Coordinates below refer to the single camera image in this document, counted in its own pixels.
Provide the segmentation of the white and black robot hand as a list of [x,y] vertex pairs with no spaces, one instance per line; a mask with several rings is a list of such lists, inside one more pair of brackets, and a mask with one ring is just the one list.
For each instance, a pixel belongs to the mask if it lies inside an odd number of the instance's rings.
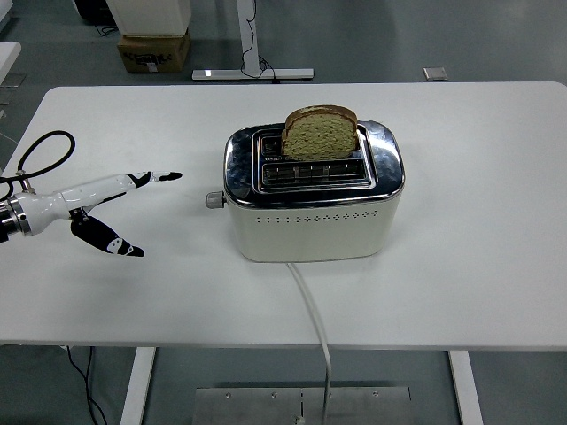
[[144,250],[127,242],[102,221],[89,216],[96,206],[122,197],[128,191],[140,189],[154,182],[178,180],[178,172],[143,172],[116,174],[69,189],[38,195],[22,192],[3,201],[1,208],[1,235],[20,232],[24,236],[42,233],[55,220],[69,220],[74,236],[90,246],[113,255],[144,256]]

